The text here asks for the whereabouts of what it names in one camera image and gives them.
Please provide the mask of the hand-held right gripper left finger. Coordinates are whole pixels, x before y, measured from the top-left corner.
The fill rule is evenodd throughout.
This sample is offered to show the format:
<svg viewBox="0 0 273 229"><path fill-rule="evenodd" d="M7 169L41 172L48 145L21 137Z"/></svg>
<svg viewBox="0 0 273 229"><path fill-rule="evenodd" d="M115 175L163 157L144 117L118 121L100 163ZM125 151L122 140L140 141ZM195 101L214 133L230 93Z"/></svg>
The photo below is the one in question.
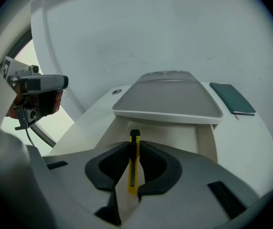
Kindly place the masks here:
<svg viewBox="0 0 273 229"><path fill-rule="evenodd" d="M92 158L85 165L85 174L96 189L112 192L129 164L129 142Z"/></svg>

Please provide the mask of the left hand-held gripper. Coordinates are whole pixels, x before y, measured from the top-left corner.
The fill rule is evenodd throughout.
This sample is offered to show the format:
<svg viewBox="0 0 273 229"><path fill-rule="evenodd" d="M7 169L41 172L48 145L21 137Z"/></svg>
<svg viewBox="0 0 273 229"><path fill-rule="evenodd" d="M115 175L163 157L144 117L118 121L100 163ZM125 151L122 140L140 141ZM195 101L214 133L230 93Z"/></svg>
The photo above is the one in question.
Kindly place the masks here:
<svg viewBox="0 0 273 229"><path fill-rule="evenodd" d="M16 130L28 129L42 117L53 113L57 90L68 87L69 78L64 75L43 75L37 65L27 65L11 57L5 57L0 73L20 97L13 103L19 126Z"/></svg>

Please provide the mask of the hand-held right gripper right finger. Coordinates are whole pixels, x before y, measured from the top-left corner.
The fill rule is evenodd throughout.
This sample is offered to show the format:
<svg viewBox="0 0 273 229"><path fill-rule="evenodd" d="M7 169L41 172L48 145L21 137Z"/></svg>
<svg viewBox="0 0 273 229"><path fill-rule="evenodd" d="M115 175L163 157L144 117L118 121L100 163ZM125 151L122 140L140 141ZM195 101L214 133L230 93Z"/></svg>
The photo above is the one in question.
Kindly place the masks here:
<svg viewBox="0 0 273 229"><path fill-rule="evenodd" d="M182 165L177 158L145 141L140 142L139 162L145 183L137 190L138 198L166 193L182 175Z"/></svg>

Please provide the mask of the person's left hand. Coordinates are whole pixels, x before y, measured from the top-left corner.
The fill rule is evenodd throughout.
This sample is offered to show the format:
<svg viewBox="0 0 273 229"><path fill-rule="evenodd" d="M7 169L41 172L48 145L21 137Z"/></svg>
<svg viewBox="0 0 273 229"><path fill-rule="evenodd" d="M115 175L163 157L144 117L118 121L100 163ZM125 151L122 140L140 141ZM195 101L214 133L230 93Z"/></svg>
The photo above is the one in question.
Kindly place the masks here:
<svg viewBox="0 0 273 229"><path fill-rule="evenodd" d="M57 91L54 99L53 114L59 111L61 106L62 91Z"/></svg>

